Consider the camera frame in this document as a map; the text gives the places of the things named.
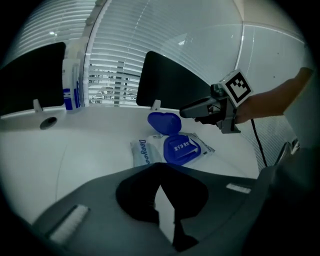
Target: white wall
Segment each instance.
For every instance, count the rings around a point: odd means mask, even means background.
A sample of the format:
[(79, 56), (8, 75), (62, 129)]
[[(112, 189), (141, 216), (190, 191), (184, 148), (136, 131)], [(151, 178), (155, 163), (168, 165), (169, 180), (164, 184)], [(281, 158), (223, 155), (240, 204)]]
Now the white wall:
[(234, 0), (244, 23), (263, 25), (302, 37), (301, 31), (275, 0)]
[[(263, 26), (245, 25), (238, 68), (245, 74), (254, 94), (274, 89), (294, 78), (302, 67), (305, 44), (288, 34)], [(285, 142), (292, 142), (295, 133), (284, 116), (255, 120), (268, 165), (273, 165)], [(259, 168), (264, 167), (251, 123), (239, 125), (242, 135), (256, 150)]]

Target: white desk surface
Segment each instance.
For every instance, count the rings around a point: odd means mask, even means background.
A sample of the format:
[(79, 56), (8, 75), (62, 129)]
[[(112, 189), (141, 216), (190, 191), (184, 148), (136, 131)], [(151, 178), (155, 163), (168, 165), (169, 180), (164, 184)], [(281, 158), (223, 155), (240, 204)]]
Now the white desk surface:
[[(178, 111), (161, 112), (179, 115)], [(147, 121), (149, 113), (145, 108), (101, 106), (85, 107), (74, 114), (47, 112), (46, 116), (58, 118), (48, 130), (39, 129), (44, 117), (35, 114), (1, 120), (1, 177), (13, 209), (33, 222), (48, 206), (82, 184), (132, 168), (130, 142), (157, 133)], [(222, 134), (216, 126), (193, 119), (181, 121), (182, 132), (196, 133), (215, 149), (214, 156), (195, 169), (258, 177), (254, 149), (240, 134)]]

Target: white sticker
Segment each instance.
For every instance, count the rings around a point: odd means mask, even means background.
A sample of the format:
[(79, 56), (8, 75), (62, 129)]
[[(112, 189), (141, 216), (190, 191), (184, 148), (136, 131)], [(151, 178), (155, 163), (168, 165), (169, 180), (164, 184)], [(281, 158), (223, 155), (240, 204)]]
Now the white sticker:
[(232, 184), (232, 183), (229, 183), (228, 185), (226, 185), (226, 188), (230, 189), (230, 190), (238, 191), (238, 192), (241, 192), (241, 193), (245, 193), (245, 194), (249, 194), (251, 192), (250, 188), (243, 187), (243, 186), (238, 186), (238, 185), (235, 185), (235, 184)]

